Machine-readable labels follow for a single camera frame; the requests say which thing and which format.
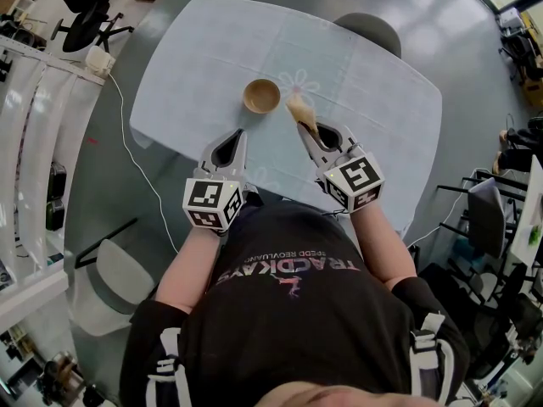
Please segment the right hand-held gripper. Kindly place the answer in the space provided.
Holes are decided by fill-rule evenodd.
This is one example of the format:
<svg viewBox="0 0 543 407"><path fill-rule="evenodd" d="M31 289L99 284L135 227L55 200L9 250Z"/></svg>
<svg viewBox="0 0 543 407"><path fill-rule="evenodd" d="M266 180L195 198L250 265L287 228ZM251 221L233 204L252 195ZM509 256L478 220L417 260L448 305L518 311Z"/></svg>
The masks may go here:
<svg viewBox="0 0 543 407"><path fill-rule="evenodd" d="M317 165L316 176L323 191L347 213L359 211L381 198L385 182L383 172L373 154L355 143L355 137L346 125L319 120L314 131L307 124L298 122L297 130L307 153ZM333 153L336 148L348 149Z"/></svg>

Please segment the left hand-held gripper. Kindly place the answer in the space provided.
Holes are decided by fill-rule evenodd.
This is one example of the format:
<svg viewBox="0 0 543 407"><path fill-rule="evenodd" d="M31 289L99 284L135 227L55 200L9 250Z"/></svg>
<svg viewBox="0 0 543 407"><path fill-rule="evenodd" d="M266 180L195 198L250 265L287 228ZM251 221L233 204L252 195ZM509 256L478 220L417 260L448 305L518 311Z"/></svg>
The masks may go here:
<svg viewBox="0 0 543 407"><path fill-rule="evenodd" d="M241 128L211 142L186 180L182 208L194 227L227 231L244 205L248 136ZM229 164L217 167L215 164Z"/></svg>

